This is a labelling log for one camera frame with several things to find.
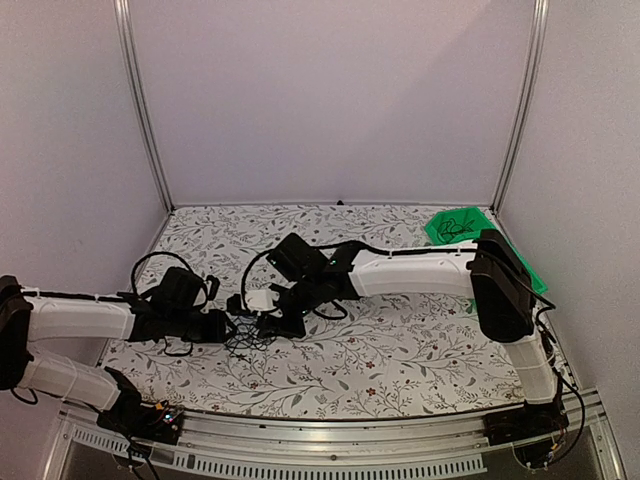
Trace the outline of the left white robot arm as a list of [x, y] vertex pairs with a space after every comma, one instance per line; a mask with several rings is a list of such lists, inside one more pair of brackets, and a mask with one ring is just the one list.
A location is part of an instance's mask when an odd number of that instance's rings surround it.
[[43, 392], [88, 404], [128, 434], [148, 426], [142, 395], [121, 372], [68, 357], [39, 353], [39, 341], [103, 338], [128, 343], [176, 338], [190, 345], [223, 344], [237, 329], [209, 304], [219, 281], [202, 278], [186, 263], [166, 270], [158, 285], [112, 296], [27, 289], [16, 277], [1, 278], [1, 388]]

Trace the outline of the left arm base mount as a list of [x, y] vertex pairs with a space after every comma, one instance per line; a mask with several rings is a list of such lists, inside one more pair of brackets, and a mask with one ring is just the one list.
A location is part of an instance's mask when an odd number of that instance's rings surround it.
[[185, 409], [167, 401], [145, 404], [139, 401], [117, 402], [101, 411], [97, 425], [127, 439], [143, 439], [176, 445], [182, 432]]

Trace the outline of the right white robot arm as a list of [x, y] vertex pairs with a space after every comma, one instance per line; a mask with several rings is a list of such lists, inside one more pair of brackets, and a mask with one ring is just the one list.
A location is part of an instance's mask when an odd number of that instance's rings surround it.
[[536, 327], [534, 309], [553, 305], [533, 280], [504, 236], [485, 229], [455, 244], [383, 250], [362, 241], [311, 245], [295, 233], [261, 253], [284, 279], [250, 291], [240, 285], [242, 310], [258, 316], [262, 335], [302, 338], [304, 318], [317, 307], [377, 295], [445, 294], [476, 305], [480, 330], [505, 349], [524, 390], [517, 427], [537, 436], [556, 417], [561, 380]]

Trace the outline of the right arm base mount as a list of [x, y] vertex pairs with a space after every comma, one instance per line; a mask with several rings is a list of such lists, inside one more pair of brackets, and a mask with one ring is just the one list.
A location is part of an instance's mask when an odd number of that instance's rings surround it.
[[491, 446], [551, 434], [568, 427], [569, 420], [561, 400], [529, 404], [483, 416], [484, 436]]

